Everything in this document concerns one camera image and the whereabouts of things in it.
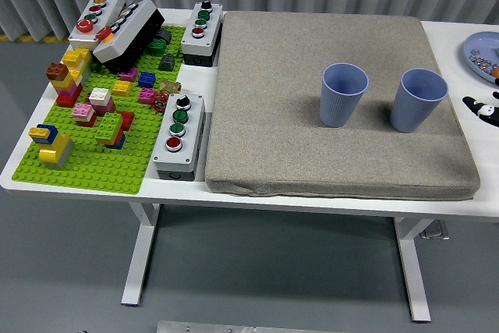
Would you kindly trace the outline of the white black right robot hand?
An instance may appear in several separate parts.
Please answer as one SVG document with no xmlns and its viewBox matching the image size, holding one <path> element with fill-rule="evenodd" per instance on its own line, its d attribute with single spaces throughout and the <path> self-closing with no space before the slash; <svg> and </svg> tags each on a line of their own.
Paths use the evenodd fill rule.
<svg viewBox="0 0 499 333">
<path fill-rule="evenodd" d="M 466 107 L 479 119 L 491 124 L 492 126 L 498 127 L 498 106 L 492 106 L 483 102 L 477 101 L 473 97 L 464 97 L 462 102 Z"/>
</svg>

